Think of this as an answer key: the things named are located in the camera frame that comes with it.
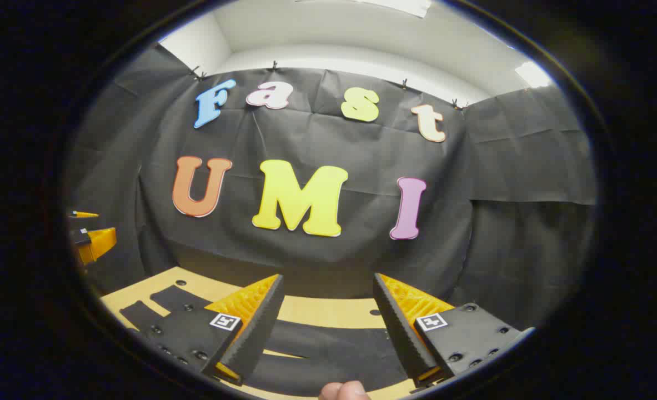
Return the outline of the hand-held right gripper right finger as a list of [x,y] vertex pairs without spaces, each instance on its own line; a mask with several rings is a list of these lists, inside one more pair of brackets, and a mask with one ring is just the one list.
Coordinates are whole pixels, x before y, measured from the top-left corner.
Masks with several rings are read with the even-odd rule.
[[419,389],[486,364],[534,332],[474,302],[451,306],[381,273],[374,274],[372,293],[399,362]]

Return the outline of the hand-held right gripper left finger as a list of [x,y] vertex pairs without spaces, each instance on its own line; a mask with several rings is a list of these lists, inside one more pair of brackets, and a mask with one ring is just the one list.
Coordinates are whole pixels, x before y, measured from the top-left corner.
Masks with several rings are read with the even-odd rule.
[[154,301],[171,301],[166,316],[146,316],[139,333],[187,371],[242,385],[272,334],[284,300],[284,278],[272,275],[207,302],[183,289],[165,289]]

